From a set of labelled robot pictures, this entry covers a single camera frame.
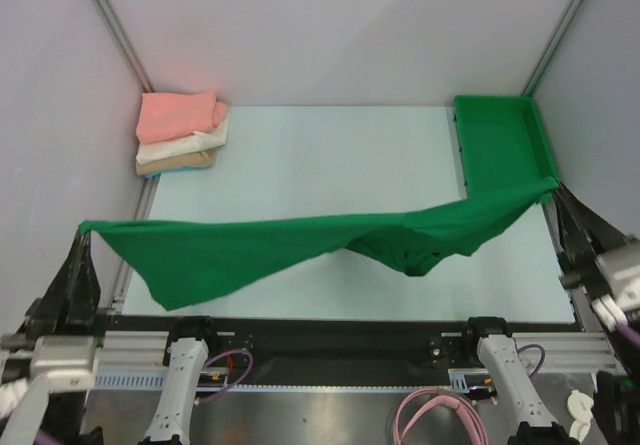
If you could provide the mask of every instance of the beige folded cloth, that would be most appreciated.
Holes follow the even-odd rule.
[[[140,165],[136,162],[136,173],[147,175],[149,173],[165,172],[176,168],[207,168],[216,161],[216,149],[211,148],[203,152],[187,153],[177,157],[163,158]]]

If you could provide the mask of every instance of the green plastic bin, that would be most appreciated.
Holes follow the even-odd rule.
[[[468,196],[558,177],[532,98],[459,95],[454,105]]]

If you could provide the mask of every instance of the green cloth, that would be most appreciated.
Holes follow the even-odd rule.
[[[449,255],[470,256],[557,182],[407,213],[341,215],[248,223],[86,221],[147,282],[167,310],[228,295],[262,277],[346,248],[409,276]]]

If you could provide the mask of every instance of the purple cable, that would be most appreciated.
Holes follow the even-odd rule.
[[[547,356],[547,352],[545,351],[544,347],[542,345],[537,344],[537,343],[530,343],[529,345],[524,345],[524,346],[520,347],[517,350],[518,355],[520,355],[520,353],[524,352],[525,350],[531,350],[532,348],[535,348],[536,350],[540,350],[540,360],[538,360],[538,364],[536,365],[536,368],[533,369],[533,372],[531,372],[529,374],[529,378],[533,378],[538,374],[538,372],[542,368],[542,364],[544,363],[544,359]]]
[[[253,355],[251,355],[251,352],[249,350],[244,350],[242,348],[236,348],[234,350],[227,350],[226,352],[222,352],[220,355],[216,355],[212,359],[207,360],[202,368],[208,367],[209,365],[211,365],[212,363],[220,360],[221,358],[228,357],[229,355],[235,355],[237,353],[241,353],[242,355],[246,355],[247,357],[249,357],[249,364],[247,365],[247,369],[244,371],[244,373],[242,375],[240,375],[240,378],[238,378],[235,382],[230,383],[230,384],[222,387],[222,389],[220,389],[218,392],[214,392],[211,395],[207,395],[204,398],[200,398],[198,400],[199,403],[210,402],[214,398],[217,398],[220,395],[224,395],[229,390],[231,390],[233,387],[238,385],[242,380],[244,380],[247,375],[249,375],[249,372],[251,371],[251,368],[253,367]]]
[[[36,444],[37,445],[62,445],[62,442],[59,442],[51,435],[42,430],[38,430],[36,433]]]
[[[640,348],[640,334],[633,328],[631,328],[626,323],[617,323],[616,330],[618,330],[618,332],[620,332],[620,335],[629,340],[633,345],[635,345],[637,348]]]

